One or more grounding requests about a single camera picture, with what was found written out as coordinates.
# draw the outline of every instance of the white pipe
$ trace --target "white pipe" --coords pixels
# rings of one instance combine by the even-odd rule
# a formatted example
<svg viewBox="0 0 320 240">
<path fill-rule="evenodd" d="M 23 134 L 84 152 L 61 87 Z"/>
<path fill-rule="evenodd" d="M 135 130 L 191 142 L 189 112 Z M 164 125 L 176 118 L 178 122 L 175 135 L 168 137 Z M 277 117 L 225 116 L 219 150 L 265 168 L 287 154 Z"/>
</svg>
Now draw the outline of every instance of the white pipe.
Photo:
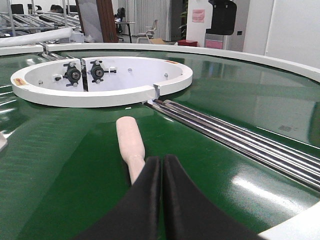
<svg viewBox="0 0 320 240">
<path fill-rule="evenodd" d="M 36 15 L 36 8 L 35 8 L 35 1 L 31 0 L 31 5 L 32 5 L 32 15 L 35 16 Z"/>
<path fill-rule="evenodd" d="M 64 17 L 64 26 L 68 27 L 68 19 L 67 19 L 67 7 L 66 7 L 66 0 L 62 0 L 62 6 L 63 6 L 63 17 Z"/>
<path fill-rule="evenodd" d="M 55 39 L 70 38 L 72 31 L 72 28 L 68 27 L 23 36 L 0 38 L 0 47 L 29 45 Z"/>
<path fill-rule="evenodd" d="M 70 15 L 70 2 L 67 0 L 68 15 Z"/>
</svg>

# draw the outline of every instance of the table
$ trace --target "table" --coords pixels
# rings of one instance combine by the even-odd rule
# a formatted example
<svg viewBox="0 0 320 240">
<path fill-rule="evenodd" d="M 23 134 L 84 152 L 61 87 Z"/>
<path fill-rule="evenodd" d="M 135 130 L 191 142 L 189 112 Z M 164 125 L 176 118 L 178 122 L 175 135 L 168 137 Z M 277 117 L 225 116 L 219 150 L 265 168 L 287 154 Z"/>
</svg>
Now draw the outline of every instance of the table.
<svg viewBox="0 0 320 240">
<path fill-rule="evenodd" d="M 193 70 L 192 85 L 163 96 L 164 100 L 320 158 L 320 83 L 302 74 L 268 67 L 263 61 L 252 63 L 252 56 L 241 52 L 228 53 L 229 58 L 223 57 L 224 51 L 211 49 L 200 54 L 203 48 L 198 47 L 179 46 L 178 51 L 153 44 L 128 49 L 126 43 L 51 47 L 56 50 L 50 52 L 78 59 L 114 55 L 186 63 Z M 38 48 L 24 53 L 26 48 L 17 47 L 19 54 L 11 48 L 10 55 L 0 56 L 0 131 L 8 140 L 0 152 L 0 228 L 5 226 L 0 239 L 67 240 L 115 206 L 129 189 L 116 133 L 116 120 L 123 116 L 137 119 L 146 156 L 177 155 L 209 200 L 257 233 L 320 200 L 320 193 L 311 188 L 141 103 L 49 107 L 15 96 L 11 75 L 31 60 L 32 64 L 47 61 L 38 56 Z M 289 122 L 292 116 L 295 121 Z M 159 239 L 166 240 L 163 217 L 159 223 Z"/>
<path fill-rule="evenodd" d="M 115 21 L 114 23 L 115 23 L 115 24 L 118 24 L 118 25 L 121 25 L 121 24 L 122 24 L 122 25 L 127 25 L 127 26 L 128 26 L 130 43 L 132 44 L 130 24 L 135 24 L 136 22 L 134 22 L 134 21 Z"/>
</svg>

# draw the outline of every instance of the wooden panel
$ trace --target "wooden panel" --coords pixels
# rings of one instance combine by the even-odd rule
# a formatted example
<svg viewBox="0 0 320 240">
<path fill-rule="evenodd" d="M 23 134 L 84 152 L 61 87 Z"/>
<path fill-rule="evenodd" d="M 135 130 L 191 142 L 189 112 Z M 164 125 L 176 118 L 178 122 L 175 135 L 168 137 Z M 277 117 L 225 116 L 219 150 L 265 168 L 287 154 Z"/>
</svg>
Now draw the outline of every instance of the wooden panel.
<svg viewBox="0 0 320 240">
<path fill-rule="evenodd" d="M 96 0 L 103 42 L 117 43 L 117 32 L 112 0 Z"/>
<path fill-rule="evenodd" d="M 76 0 L 82 31 L 97 43 L 117 43 L 111 0 Z"/>
</svg>

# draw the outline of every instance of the white wall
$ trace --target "white wall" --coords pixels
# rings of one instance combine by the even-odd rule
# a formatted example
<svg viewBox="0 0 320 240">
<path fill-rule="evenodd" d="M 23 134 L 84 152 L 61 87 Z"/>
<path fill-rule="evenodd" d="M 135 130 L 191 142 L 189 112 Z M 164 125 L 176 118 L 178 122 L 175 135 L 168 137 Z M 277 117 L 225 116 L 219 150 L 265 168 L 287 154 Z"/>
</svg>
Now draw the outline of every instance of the white wall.
<svg viewBox="0 0 320 240">
<path fill-rule="evenodd" d="M 113 13 L 117 14 L 118 11 L 118 0 L 112 0 L 112 8 L 113 8 Z"/>
<path fill-rule="evenodd" d="M 204 9 L 204 23 L 192 22 L 192 10 Z M 203 47 L 205 43 L 206 29 L 211 28 L 213 6 L 208 0 L 190 0 L 188 2 L 188 18 L 187 18 L 187 31 L 186 39 L 197 41 L 198 47 Z"/>
<path fill-rule="evenodd" d="M 251 0 L 244 52 L 320 68 L 320 1 Z"/>
<path fill-rule="evenodd" d="M 7 8 L 7 1 L 0 1 L 0 12 L 7 13 L 8 8 Z"/>
<path fill-rule="evenodd" d="M 243 51 L 265 55 L 274 0 L 251 0 Z"/>
</svg>

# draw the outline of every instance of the metal rack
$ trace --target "metal rack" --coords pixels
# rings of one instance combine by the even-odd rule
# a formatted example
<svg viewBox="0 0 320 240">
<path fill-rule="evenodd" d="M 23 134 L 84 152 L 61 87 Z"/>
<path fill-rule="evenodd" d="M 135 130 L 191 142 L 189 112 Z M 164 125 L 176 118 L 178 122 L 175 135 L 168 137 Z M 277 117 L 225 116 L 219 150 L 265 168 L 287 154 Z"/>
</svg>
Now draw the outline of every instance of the metal rack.
<svg viewBox="0 0 320 240">
<path fill-rule="evenodd" d="M 66 1 L 62 0 L 63 9 L 66 9 Z M 8 12 L 0 12 L 0 34 L 11 33 L 16 36 L 16 31 L 24 31 L 29 34 L 54 30 L 58 28 L 72 27 L 81 31 L 80 20 L 72 16 L 68 0 L 68 13 L 36 11 L 32 0 L 33 14 L 12 14 L 10 0 L 7 0 Z"/>
</svg>

